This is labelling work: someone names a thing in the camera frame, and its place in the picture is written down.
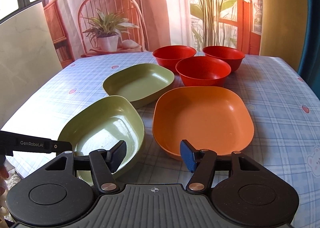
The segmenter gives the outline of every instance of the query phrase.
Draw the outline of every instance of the screw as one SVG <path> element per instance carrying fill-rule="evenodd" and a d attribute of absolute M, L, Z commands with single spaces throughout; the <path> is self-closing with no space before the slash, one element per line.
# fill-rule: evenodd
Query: screw
<path fill-rule="evenodd" d="M 114 183 L 104 183 L 101 185 L 101 189 L 104 191 L 112 191 L 117 188 L 117 185 Z"/>
<path fill-rule="evenodd" d="M 191 183 L 189 185 L 189 188 L 193 191 L 200 191 L 200 190 L 204 189 L 204 185 L 201 183 Z"/>

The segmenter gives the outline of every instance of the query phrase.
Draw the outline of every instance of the printed backdrop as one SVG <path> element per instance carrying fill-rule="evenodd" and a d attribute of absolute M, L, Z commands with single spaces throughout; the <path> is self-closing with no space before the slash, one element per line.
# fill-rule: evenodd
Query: printed backdrop
<path fill-rule="evenodd" d="M 80 57 L 223 45 L 258 55 L 262 0 L 42 0 L 62 67 Z"/>

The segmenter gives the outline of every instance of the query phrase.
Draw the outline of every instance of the bookshelf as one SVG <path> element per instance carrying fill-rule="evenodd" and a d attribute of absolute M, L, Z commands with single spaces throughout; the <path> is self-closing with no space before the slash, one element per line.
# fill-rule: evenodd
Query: bookshelf
<path fill-rule="evenodd" d="M 51 1 L 44 7 L 44 15 L 47 20 L 49 32 L 53 41 L 53 45 L 56 49 L 57 56 L 62 68 L 65 68 L 75 60 L 57 0 Z"/>

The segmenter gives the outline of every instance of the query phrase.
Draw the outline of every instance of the red door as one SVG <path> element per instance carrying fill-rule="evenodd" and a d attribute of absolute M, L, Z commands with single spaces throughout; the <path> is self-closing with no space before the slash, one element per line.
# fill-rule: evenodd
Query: red door
<path fill-rule="evenodd" d="M 237 49 L 245 54 L 259 55 L 261 43 L 262 0 L 250 3 L 238 0 Z"/>

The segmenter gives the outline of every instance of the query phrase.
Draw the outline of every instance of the orange bowl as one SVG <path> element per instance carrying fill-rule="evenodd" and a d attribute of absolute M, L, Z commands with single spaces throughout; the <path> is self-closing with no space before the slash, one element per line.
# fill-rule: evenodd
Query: orange bowl
<path fill-rule="evenodd" d="M 193 86 L 170 90 L 159 98 L 152 132 L 169 156 L 181 160 L 181 140 L 197 150 L 229 155 L 250 144 L 254 127 L 237 94 L 217 86 Z"/>
<path fill-rule="evenodd" d="M 196 53 L 197 51 L 189 46 L 171 45 L 156 49 L 152 55 L 160 66 L 177 73 L 176 64 L 184 58 L 193 57 Z"/>
<path fill-rule="evenodd" d="M 223 86 L 231 68 L 218 58 L 196 56 L 179 61 L 176 71 L 185 86 Z"/>
<path fill-rule="evenodd" d="M 228 63 L 231 67 L 231 72 L 236 71 L 245 58 L 242 51 L 225 46 L 208 46 L 202 50 L 205 56 L 221 59 Z"/>

